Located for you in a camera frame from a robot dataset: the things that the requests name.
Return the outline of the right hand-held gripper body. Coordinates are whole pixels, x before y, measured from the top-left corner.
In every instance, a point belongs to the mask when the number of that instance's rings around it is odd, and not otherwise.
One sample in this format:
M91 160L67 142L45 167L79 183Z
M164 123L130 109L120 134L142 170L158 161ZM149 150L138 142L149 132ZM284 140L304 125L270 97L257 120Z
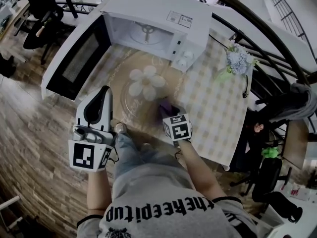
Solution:
M178 147L178 141L190 140L192 137L192 125L188 114L181 114L162 120L164 132L172 141L173 145Z

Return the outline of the pale blue flower bouquet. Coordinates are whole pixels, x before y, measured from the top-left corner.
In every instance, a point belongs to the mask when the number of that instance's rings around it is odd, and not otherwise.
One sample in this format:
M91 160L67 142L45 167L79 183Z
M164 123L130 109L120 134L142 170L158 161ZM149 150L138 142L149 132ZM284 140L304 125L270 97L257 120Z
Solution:
M217 72L216 79L220 81L227 80L233 76L247 76L259 61L246 51L240 44L231 40L231 43L225 49L226 64L225 67Z

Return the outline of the person's right forearm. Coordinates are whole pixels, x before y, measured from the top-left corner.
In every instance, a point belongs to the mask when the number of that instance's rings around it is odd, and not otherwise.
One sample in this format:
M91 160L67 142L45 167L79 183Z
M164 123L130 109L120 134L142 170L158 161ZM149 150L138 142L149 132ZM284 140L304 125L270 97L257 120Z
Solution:
M216 176L189 141L178 141L187 171L195 189L209 200L225 197Z

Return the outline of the purple cloth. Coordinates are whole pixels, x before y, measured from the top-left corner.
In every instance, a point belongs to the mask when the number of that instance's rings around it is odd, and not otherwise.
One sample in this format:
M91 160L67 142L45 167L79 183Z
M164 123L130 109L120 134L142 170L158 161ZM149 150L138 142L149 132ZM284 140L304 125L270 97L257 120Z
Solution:
M162 119L176 116L179 113L179 109L173 106L168 98L160 99L158 109Z

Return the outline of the black wall railing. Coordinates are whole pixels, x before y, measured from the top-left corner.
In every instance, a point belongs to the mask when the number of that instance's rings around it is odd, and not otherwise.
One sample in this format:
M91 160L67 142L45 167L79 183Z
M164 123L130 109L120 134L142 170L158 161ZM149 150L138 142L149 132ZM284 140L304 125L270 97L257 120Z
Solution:
M286 0L271 0L274 8L279 14L280 21L283 26L293 35L297 36L307 44L309 40L307 35L292 8L289 6Z

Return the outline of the black office chair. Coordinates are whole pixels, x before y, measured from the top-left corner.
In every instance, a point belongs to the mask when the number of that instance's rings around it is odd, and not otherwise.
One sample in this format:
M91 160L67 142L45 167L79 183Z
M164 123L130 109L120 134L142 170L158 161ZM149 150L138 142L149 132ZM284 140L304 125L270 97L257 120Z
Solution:
M263 130L259 133L255 133L254 131L254 125L256 123L262 123L264 125ZM262 156L262 150L266 146L267 141L268 123L257 111L247 110L238 144L229 165L230 172L248 174L247 177L239 182L230 183L231 187L238 186L242 183L248 184L247 190L242 192L241 196L247 195L250 190L253 191L255 179L259 173L262 162L265 159ZM279 175L279 180L288 182L290 173L291 169L289 169L287 175Z
M64 10L55 0L28 0L28 2L29 11L37 21L27 31L23 48L33 50L46 47L41 57L41 64L44 65L52 44L60 46L58 39L65 33L72 32L75 27L62 22Z
M280 217L288 219L291 223L297 223L303 214L303 209L289 201L281 192L274 191L281 168L282 160L279 158L263 160L255 179L252 199L258 203L269 204Z

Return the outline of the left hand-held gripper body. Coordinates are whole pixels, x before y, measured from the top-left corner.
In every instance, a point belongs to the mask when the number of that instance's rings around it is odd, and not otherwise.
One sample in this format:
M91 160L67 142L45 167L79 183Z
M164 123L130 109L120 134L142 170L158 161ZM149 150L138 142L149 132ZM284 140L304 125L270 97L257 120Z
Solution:
M73 138L68 141L70 167L88 172L106 169L117 133L74 125Z

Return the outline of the table with checkered tablecloth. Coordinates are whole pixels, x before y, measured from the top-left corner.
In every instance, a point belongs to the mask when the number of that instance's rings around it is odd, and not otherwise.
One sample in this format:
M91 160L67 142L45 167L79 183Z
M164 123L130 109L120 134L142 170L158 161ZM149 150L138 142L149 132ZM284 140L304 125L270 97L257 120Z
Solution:
M113 94L113 115L122 120L120 94L129 80L148 79L156 87L166 82L173 105L183 107L192 124L191 142L199 154L228 169L242 130L248 100L243 92L249 87L250 76L233 76L222 82L217 72L225 67L230 42L218 32L214 19L217 5L211 10L211 27L206 49L186 72L171 66L171 62L134 48L115 44L102 56L74 101L83 100L91 92L107 85ZM169 142L161 126L141 131Z

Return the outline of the person's grey printed t-shirt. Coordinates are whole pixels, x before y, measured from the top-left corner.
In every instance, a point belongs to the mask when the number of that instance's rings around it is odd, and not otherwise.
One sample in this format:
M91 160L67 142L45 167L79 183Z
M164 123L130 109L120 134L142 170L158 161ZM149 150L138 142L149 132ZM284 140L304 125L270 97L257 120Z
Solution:
M256 225L236 197L208 199L186 171L158 164L116 178L103 215L77 224L77 238L257 238Z

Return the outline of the person's left forearm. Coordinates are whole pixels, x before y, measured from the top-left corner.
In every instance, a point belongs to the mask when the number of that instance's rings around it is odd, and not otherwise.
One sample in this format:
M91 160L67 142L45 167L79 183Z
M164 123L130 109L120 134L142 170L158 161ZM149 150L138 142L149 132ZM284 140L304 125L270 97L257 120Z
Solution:
M106 170L89 172L87 187L88 215L103 216L112 203L111 189Z

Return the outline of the flower-shaped glass plate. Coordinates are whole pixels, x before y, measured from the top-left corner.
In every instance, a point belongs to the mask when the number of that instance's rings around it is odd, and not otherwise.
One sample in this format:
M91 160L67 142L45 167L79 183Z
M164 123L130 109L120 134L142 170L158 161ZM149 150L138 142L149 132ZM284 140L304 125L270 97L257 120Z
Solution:
M170 88L167 82L162 87L156 87L148 79L129 79L123 85L120 94L122 120L139 131L161 126L159 104L169 95Z

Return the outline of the green bag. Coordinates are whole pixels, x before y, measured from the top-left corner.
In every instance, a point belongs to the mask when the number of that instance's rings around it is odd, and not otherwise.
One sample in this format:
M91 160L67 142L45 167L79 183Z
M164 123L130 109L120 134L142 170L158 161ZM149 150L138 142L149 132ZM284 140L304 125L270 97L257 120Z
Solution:
M262 156L264 158L276 158L279 156L278 147L267 147L262 150Z

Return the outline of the white microwave oven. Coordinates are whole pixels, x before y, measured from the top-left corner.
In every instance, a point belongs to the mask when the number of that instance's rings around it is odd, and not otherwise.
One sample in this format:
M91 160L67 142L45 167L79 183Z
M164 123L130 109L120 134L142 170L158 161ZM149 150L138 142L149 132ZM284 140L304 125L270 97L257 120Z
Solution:
M65 40L42 78L42 97L75 100L113 45L134 48L186 72L206 49L210 8L196 0L104 0Z

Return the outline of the dark wooden side table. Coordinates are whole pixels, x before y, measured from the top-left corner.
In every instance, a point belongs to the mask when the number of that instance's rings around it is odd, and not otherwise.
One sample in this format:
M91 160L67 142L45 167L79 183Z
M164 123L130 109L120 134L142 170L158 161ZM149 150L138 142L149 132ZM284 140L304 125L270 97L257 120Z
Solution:
M308 145L309 129L304 120L290 121L285 134L283 158L301 170Z

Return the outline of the person's blue jeans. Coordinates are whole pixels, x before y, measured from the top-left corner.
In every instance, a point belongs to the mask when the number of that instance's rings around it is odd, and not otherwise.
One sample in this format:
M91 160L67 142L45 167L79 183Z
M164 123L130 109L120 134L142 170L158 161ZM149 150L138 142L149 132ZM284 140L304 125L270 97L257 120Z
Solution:
M151 146L138 150L132 138L122 129L118 132L115 146L119 156L114 170L115 193L120 194L134 180L152 176L168 178L173 184L193 188L187 171L170 154L159 152Z

